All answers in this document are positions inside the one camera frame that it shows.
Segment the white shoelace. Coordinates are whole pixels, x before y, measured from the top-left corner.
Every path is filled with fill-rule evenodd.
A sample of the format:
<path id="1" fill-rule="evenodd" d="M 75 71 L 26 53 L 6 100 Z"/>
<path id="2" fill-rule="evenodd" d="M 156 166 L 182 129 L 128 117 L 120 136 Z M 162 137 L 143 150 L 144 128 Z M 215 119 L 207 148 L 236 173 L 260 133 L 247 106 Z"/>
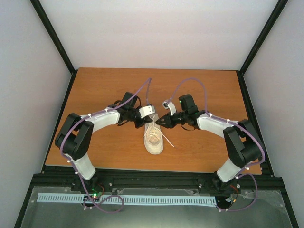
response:
<path id="1" fill-rule="evenodd" d="M 156 124 L 158 120 L 158 115 L 155 114 L 151 117 L 152 122 L 145 124 L 144 130 L 144 143 L 147 143 L 150 147 L 156 145 L 163 145 L 163 139 L 165 139 L 173 148 L 175 147 L 170 140 L 162 133 L 160 126 Z"/>

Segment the white sneaker shoe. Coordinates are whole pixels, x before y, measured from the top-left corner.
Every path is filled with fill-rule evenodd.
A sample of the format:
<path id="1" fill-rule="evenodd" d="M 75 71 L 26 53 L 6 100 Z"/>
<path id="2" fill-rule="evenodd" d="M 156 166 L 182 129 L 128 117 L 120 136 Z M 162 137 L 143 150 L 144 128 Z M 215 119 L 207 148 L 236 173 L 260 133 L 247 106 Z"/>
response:
<path id="1" fill-rule="evenodd" d="M 144 126 L 143 142 L 150 154 L 157 155 L 163 151 L 163 136 L 160 126 L 156 124 L 159 119 L 158 114 L 152 114 L 150 118 L 152 122 L 146 123 Z"/>

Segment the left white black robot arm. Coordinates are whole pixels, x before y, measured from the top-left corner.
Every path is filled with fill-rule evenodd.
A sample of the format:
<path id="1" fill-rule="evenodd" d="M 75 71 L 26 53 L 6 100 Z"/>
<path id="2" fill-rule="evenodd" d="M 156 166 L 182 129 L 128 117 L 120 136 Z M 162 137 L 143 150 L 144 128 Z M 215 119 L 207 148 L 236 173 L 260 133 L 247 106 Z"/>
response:
<path id="1" fill-rule="evenodd" d="M 140 101 L 138 96 L 126 92 L 122 100 L 115 101 L 101 112 L 82 116 L 71 113 L 64 121 L 55 146 L 73 164 L 76 174 L 83 178 L 83 187 L 88 191 L 96 190 L 99 185 L 99 179 L 94 176 L 95 167 L 88 156 L 92 134 L 110 125 L 121 126 L 133 122 L 136 128 L 140 128 L 152 122 L 150 116 L 155 113 L 154 106 L 135 107 L 136 102 Z"/>

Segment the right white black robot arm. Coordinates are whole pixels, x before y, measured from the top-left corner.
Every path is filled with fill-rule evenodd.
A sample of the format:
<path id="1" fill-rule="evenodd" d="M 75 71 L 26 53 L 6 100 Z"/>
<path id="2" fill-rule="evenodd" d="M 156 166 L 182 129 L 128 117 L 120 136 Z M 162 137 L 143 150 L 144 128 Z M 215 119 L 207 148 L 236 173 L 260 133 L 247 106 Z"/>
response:
<path id="1" fill-rule="evenodd" d="M 211 179 L 211 185 L 215 191 L 224 191 L 228 183 L 240 172 L 249 169 L 254 161 L 264 160 L 264 145 L 249 120 L 244 119 L 239 122 L 225 120 L 204 110 L 199 111 L 193 97 L 189 94 L 180 96 L 179 103 L 181 112 L 176 111 L 172 102 L 164 101 L 162 105 L 165 109 L 169 109 L 169 112 L 160 117 L 156 124 L 167 129 L 188 124 L 194 129 L 208 131 L 225 140 L 228 159 Z"/>

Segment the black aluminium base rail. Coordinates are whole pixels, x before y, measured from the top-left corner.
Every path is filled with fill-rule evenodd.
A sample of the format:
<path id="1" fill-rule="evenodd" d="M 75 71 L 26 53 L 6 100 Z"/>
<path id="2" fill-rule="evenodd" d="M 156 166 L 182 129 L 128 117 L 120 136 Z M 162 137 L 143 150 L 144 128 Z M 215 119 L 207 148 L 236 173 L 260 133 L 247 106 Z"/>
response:
<path id="1" fill-rule="evenodd" d="M 286 189 L 282 178 L 263 174 L 253 178 L 246 175 L 239 180 L 223 184 L 219 189 L 213 186 L 212 173 L 161 172 L 161 171 L 127 171 L 113 169 L 97 169 L 92 180 L 81 183 L 71 167 L 47 166 L 40 174 L 32 177 L 30 187 L 70 187 L 72 191 L 100 191 L 101 186 L 106 192 L 115 189 L 186 189 L 197 190 L 201 194 L 224 195 L 233 193 L 239 185 L 239 192 L 245 190 L 279 190 L 285 194 Z"/>

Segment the left black frame post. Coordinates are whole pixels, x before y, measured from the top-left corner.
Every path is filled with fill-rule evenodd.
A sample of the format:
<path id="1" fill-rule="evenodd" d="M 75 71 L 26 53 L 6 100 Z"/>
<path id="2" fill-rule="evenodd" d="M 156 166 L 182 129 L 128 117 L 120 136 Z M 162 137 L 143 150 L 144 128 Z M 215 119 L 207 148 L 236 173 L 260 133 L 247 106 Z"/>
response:
<path id="1" fill-rule="evenodd" d="M 76 72 L 68 54 L 62 45 L 47 13 L 45 12 L 41 2 L 39 0 L 30 0 L 31 5 L 33 6 L 35 12 L 37 13 L 38 17 L 40 18 L 43 26 L 45 27 L 49 37 L 53 41 L 56 49 L 58 50 L 63 62 L 65 63 L 68 71 L 70 72 L 71 76 L 73 76 Z"/>

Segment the black frame post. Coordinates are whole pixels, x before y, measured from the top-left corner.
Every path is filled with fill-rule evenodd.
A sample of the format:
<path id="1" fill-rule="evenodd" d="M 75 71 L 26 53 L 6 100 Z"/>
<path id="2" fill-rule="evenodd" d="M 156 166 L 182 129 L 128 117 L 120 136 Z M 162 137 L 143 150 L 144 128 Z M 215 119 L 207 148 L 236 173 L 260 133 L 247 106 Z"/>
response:
<path id="1" fill-rule="evenodd" d="M 282 13 L 282 11 L 285 8 L 287 3 L 288 3 L 288 0 L 279 0 L 276 3 L 274 9 L 272 10 L 270 16 L 267 19 L 265 25 L 263 26 L 259 36 L 257 37 L 254 45 L 252 46 L 247 58 L 245 59 L 242 67 L 239 70 L 242 76 L 248 70 L 250 64 L 254 60 L 259 49 L 262 47 L 265 39 L 267 38 L 268 34 L 270 33 L 272 27 L 275 25 L 277 19 L 279 18 L 280 14 Z"/>
<path id="2" fill-rule="evenodd" d="M 76 72 L 68 54 L 62 45 L 47 13 L 45 12 L 41 2 L 39 0 L 30 0 L 31 5 L 33 6 L 35 12 L 37 13 L 38 17 L 40 18 L 43 26 L 45 27 L 49 37 L 53 41 L 56 49 L 58 50 L 63 62 L 65 63 L 68 71 L 70 72 L 71 76 L 73 76 Z"/>

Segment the right black frame post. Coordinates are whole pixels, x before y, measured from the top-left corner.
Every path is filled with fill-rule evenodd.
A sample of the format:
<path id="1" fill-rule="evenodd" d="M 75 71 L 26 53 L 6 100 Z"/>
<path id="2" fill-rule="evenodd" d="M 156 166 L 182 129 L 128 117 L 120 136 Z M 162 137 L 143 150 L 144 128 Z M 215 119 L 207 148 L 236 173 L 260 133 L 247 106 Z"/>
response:
<path id="1" fill-rule="evenodd" d="M 282 13 L 282 11 L 285 8 L 287 3 L 288 3 L 288 0 L 279 0 L 276 3 L 274 9 L 272 10 L 270 16 L 267 19 L 265 25 L 263 26 L 259 36 L 257 37 L 254 45 L 252 46 L 247 58 L 245 59 L 242 67 L 239 70 L 242 76 L 248 70 L 250 64 L 254 60 L 259 49 L 262 47 L 265 39 L 267 38 L 268 34 L 270 33 L 272 27 L 275 25 L 277 19 L 279 18 L 280 14 Z"/>

